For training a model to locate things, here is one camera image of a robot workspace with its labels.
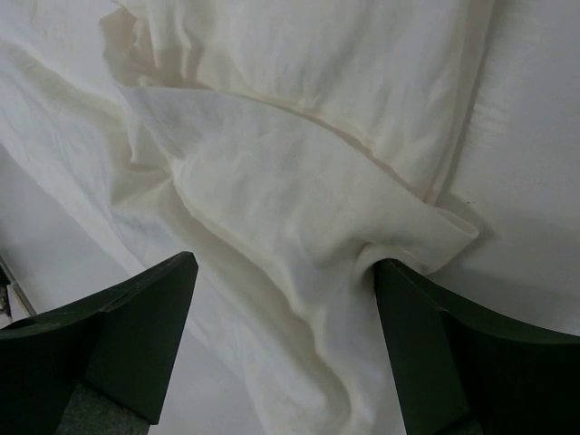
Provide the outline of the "white tank top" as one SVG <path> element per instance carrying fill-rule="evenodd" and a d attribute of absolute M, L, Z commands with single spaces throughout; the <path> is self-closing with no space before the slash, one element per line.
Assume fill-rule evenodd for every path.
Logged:
<path fill-rule="evenodd" d="M 394 394 L 372 266 L 477 237 L 438 208 L 489 1 L 4 1 L 1 141 L 125 270 L 193 252 L 193 334 L 268 434 Z"/>

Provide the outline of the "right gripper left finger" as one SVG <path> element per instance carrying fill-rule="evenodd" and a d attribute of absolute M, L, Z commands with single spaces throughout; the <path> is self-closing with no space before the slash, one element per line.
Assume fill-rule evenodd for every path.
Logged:
<path fill-rule="evenodd" d="M 1 330 L 4 434 L 146 434 L 160 421 L 198 263 L 181 252 Z"/>

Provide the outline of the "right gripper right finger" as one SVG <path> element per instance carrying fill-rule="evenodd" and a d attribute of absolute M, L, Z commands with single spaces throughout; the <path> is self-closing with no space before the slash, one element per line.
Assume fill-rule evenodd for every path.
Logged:
<path fill-rule="evenodd" d="M 578 336 L 494 312 L 398 260 L 373 272 L 407 433 L 578 433 Z"/>

